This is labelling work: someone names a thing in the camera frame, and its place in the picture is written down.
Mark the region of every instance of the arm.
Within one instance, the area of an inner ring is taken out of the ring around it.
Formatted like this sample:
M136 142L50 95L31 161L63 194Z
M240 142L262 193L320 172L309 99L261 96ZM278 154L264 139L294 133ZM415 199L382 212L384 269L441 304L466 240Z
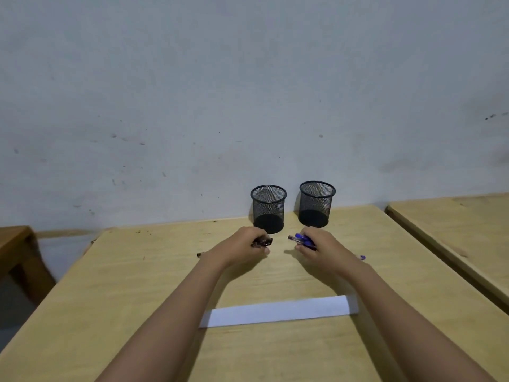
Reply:
M318 250L301 245L296 249L322 269L350 282L407 378L434 382L495 381L329 232L304 228L302 233L311 237Z
M141 325L96 382L168 382L179 373L212 291L232 264L265 256L252 242L265 231L240 228L198 260L192 271Z

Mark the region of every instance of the paper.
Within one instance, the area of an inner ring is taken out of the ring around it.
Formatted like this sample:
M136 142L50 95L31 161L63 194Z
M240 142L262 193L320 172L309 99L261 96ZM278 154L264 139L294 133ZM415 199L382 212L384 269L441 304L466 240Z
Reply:
M291 302L217 308L204 314L200 328L324 318L358 312L355 296L317 297Z

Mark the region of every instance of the hand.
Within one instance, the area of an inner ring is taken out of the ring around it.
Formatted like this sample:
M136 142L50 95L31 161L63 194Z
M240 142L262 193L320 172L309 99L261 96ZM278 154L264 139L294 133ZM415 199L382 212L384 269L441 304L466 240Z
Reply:
M256 227L241 227L226 240L221 241L204 256L222 260L225 267L244 263L255 259L262 259L270 253L269 248L254 248L251 246L258 237L269 237L267 232Z
M313 240L317 250L311 250L303 245L297 245L295 249L323 270L348 279L355 269L365 265L327 231L306 227L300 233Z

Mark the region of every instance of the blue pen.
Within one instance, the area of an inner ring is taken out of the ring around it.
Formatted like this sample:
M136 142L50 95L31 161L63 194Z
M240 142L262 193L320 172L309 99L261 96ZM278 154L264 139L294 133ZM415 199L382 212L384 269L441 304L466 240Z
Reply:
M317 247L316 247L315 243L313 242L313 240L311 240L309 237L302 235L300 233L296 233L295 237L288 236L288 239L291 241L295 241L299 245L304 245L311 250L317 250ZM357 256L360 260L366 259L366 256L364 256L364 255L355 255L355 256Z

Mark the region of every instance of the wooden table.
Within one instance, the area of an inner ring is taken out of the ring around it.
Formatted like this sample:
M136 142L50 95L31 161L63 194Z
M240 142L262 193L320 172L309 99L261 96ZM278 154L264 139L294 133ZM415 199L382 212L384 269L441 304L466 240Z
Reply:
M387 210L509 310L509 193L392 202Z
M55 285L29 226L0 228L0 278L7 274L36 306Z
M249 220L105 231L0 354L2 381L93 381L191 270L196 253L242 225ZM239 275L248 267L226 274L212 305L346 292L336 278L294 258L298 256L287 236L301 227L295 214L287 213L284 230L273 235L269 258L243 276ZM355 253L366 255L400 295L495 378L509 379L509 317L386 214L374 206L333 209L325 229ZM404 379L361 306L354 317L200 330L180 380Z

